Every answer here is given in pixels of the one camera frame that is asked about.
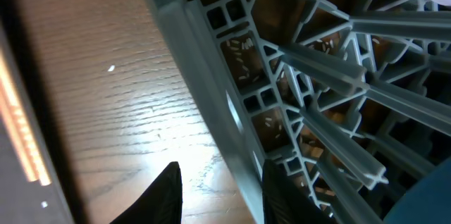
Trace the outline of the wooden chopstick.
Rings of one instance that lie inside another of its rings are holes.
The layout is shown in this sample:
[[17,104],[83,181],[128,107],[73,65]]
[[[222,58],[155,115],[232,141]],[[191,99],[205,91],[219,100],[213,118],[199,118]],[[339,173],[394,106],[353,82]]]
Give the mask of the wooden chopstick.
[[39,181],[41,186],[50,185],[49,172],[18,96],[4,52],[1,52],[1,117],[27,180]]

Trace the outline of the blue plate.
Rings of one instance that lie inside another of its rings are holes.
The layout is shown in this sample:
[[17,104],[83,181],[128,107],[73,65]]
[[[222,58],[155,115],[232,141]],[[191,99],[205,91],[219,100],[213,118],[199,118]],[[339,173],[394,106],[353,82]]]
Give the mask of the blue plate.
[[383,219],[387,224],[450,224],[450,158],[415,184]]

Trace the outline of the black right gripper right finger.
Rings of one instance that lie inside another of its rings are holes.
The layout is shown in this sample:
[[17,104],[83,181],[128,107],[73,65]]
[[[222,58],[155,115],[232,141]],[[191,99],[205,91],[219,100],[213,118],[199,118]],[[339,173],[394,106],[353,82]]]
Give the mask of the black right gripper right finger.
[[263,166],[262,199],[265,224],[334,224],[269,159]]

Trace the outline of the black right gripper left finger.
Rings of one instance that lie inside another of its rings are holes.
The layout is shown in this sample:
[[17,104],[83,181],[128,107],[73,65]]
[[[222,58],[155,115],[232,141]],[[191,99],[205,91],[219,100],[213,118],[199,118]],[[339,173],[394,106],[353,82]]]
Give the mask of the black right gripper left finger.
[[179,163],[173,161],[111,224],[181,224],[182,212],[182,176]]

